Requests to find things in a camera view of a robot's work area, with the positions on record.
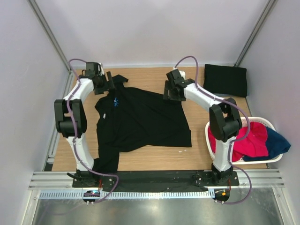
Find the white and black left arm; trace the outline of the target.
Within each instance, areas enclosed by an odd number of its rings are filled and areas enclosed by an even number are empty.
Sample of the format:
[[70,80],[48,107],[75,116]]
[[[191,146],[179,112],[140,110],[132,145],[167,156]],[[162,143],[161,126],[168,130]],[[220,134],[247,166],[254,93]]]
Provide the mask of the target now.
[[61,133],[69,143],[76,161],[75,174],[67,173],[74,182],[84,182],[88,187],[95,187],[102,177],[114,178],[115,184],[119,177],[114,174],[104,174],[93,170],[95,160],[90,154],[86,140],[87,118],[83,103],[87,96],[94,92],[103,94],[112,90],[114,84],[112,77],[105,72],[101,63],[86,62],[82,59],[71,59],[72,61],[81,61],[86,64],[83,74],[78,75],[73,67],[70,67],[76,76],[76,85],[63,98],[54,101],[55,125],[58,133]]

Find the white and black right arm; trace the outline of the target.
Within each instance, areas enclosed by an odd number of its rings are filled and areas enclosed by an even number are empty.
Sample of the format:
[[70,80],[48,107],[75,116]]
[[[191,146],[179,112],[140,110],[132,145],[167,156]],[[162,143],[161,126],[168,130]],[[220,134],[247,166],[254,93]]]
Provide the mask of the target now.
[[215,155],[211,165],[214,185],[226,185],[233,174],[232,150],[242,122],[233,98],[224,99],[200,87],[192,79],[185,79],[184,72],[173,69],[166,74],[164,99],[192,100],[209,113],[209,126],[213,134]]

